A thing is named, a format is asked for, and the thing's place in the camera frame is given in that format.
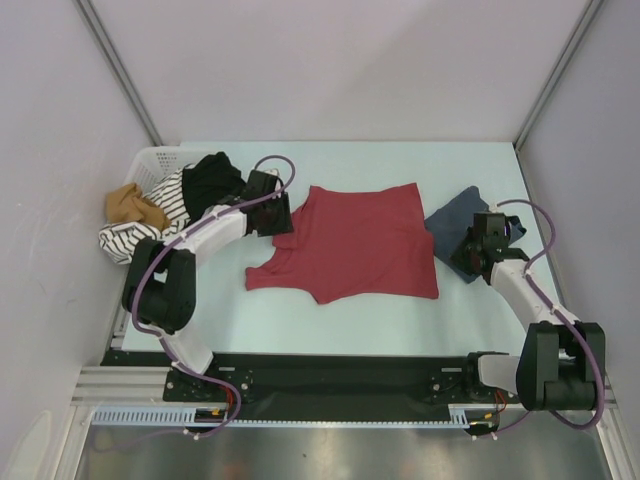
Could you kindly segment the blue grey tank top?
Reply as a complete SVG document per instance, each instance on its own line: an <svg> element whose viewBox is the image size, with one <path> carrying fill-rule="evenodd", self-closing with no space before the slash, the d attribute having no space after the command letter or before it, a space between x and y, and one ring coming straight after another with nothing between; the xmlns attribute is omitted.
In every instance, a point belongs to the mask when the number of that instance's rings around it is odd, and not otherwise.
<svg viewBox="0 0 640 480"><path fill-rule="evenodd" d="M466 239L474 215L488 210L489 204L481 197L479 188L471 185L424 220L426 230L433 236L434 255L465 284L472 284L479 275L460 270L451 256Z"/></svg>

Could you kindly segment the red tank top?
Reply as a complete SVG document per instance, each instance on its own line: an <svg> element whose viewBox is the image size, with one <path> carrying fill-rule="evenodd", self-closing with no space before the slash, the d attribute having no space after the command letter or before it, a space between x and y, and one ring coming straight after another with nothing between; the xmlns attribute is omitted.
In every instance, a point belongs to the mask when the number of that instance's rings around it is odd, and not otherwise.
<svg viewBox="0 0 640 480"><path fill-rule="evenodd" d="M313 186L292 220L292 232L274 237L273 256L247 268L247 289L298 289L319 305L360 294L438 298L416 184L355 193Z"/></svg>

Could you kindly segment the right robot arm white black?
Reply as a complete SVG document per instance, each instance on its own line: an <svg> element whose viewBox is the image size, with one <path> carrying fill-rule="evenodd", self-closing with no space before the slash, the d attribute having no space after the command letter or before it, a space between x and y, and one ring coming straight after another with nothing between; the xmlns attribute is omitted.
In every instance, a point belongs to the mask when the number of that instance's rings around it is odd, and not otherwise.
<svg viewBox="0 0 640 480"><path fill-rule="evenodd" d="M529 257L509 245L502 213L480 212L451 256L453 264L492 287L526 329L518 356L481 353L477 367L461 376L463 393L484 401L496 389L518 397L529 411L604 409L606 336L594 322L582 322L542 290Z"/></svg>

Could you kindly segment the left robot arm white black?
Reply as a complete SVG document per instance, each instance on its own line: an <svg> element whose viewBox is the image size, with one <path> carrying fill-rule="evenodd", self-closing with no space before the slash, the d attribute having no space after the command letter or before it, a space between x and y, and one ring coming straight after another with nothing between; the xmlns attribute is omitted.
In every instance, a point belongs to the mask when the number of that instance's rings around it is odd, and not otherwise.
<svg viewBox="0 0 640 480"><path fill-rule="evenodd" d="M158 339L171 365L188 374L186 387L197 398L221 387L214 354L199 338L192 317L197 271L228 244L246 236L291 233L293 223L284 182L276 169L253 169L242 193L207 208L194 225L167 240L138 242L122 293L122 306L135 330Z"/></svg>

